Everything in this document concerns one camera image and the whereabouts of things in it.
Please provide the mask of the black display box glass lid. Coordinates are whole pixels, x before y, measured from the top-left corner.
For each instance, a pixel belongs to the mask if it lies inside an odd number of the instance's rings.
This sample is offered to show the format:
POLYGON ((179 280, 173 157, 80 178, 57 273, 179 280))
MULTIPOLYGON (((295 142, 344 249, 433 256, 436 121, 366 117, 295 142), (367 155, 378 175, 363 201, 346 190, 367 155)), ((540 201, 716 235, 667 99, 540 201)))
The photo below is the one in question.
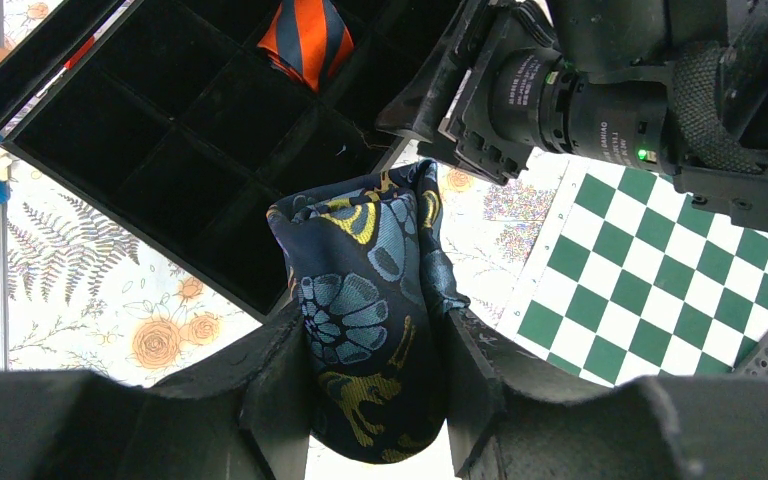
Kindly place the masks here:
POLYGON ((286 291, 268 207, 381 170, 404 141, 378 114, 456 1, 340 1, 353 53, 317 93, 257 50, 274 1, 66 1, 0 66, 0 135, 256 318, 286 291))

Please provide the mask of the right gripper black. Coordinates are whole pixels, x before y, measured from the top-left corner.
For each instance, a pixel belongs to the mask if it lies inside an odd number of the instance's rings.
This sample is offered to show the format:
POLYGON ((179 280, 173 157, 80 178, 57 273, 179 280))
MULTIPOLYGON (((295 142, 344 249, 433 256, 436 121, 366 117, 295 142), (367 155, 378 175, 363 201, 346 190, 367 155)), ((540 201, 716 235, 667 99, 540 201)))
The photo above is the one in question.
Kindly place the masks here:
POLYGON ((422 156, 504 186, 519 177, 533 147, 503 139, 492 126, 497 72, 511 53, 555 44, 540 1, 463 1, 375 126, 418 141, 422 156))

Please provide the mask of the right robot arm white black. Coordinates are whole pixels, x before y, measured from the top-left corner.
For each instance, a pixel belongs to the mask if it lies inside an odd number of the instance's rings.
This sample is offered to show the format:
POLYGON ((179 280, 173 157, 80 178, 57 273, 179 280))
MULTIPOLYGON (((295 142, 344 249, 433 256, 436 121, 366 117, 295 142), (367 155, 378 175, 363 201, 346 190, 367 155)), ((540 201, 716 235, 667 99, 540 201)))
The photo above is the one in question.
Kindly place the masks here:
POLYGON ((466 1, 377 127, 505 185, 534 149, 768 232, 768 1, 466 1))

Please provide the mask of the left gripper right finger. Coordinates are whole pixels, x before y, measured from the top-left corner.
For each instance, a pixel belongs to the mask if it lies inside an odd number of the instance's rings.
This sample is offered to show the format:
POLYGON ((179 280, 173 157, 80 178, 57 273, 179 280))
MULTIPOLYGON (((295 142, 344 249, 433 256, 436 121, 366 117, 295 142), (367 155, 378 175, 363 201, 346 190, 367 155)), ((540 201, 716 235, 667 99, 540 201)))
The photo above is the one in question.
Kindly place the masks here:
POLYGON ((768 479, 768 377, 643 376, 615 388, 447 314, 447 425, 462 479, 768 479))

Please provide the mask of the dark blue floral tie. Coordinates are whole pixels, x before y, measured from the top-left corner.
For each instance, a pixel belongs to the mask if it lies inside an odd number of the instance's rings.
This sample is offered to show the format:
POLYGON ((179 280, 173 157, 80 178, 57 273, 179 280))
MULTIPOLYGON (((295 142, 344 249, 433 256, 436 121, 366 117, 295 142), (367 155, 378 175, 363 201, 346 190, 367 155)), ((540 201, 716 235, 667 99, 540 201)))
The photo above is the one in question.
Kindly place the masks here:
POLYGON ((446 314, 465 308, 442 249, 431 159, 312 188, 267 211, 317 386, 313 436, 356 461, 427 448, 446 416, 446 314))

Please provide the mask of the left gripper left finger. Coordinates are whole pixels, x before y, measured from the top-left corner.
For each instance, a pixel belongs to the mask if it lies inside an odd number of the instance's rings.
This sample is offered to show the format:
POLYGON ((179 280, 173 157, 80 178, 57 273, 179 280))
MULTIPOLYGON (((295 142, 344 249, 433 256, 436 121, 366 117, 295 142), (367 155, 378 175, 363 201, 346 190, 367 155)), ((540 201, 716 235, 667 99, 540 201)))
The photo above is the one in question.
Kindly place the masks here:
POLYGON ((299 308, 150 388, 0 372, 0 479, 301 479, 311 381, 299 308))

